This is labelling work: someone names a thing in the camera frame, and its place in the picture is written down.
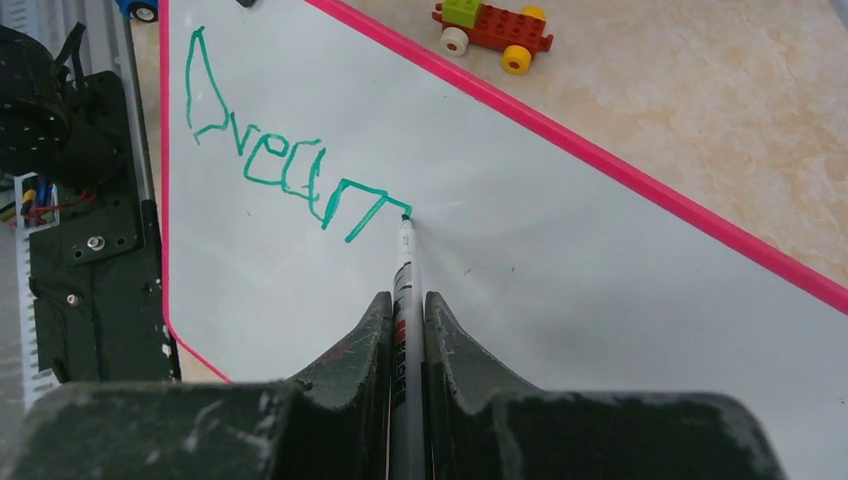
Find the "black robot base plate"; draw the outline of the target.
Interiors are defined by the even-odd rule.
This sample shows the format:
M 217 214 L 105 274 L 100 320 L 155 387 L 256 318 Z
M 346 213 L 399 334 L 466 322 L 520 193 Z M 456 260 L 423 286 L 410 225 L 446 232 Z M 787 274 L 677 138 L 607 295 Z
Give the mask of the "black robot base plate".
M 181 376 L 164 320 L 157 208 L 139 196 L 118 75 L 89 75 L 73 110 L 115 134 L 117 170 L 85 193 L 57 190 L 56 225 L 29 236 L 38 367 L 60 383 Z

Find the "pink framed whiteboard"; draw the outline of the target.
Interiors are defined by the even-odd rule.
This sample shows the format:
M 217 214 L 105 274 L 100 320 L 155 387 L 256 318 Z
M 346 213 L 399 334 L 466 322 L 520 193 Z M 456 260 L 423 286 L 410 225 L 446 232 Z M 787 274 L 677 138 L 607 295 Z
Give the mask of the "pink framed whiteboard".
M 399 262 L 551 390 L 708 391 L 793 479 L 847 475 L 847 292 L 339 1 L 167 1 L 166 317 L 227 380 L 289 376 Z

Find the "green capped whiteboard marker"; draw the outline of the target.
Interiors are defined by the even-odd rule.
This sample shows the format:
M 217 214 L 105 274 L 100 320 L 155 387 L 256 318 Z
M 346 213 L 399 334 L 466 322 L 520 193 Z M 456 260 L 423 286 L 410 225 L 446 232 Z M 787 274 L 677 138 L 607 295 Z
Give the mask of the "green capped whiteboard marker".
M 401 216 L 399 269 L 393 290 L 393 378 L 391 383 L 391 479 L 426 477 L 423 406 L 422 294 L 417 280 L 416 237 L 411 217 Z

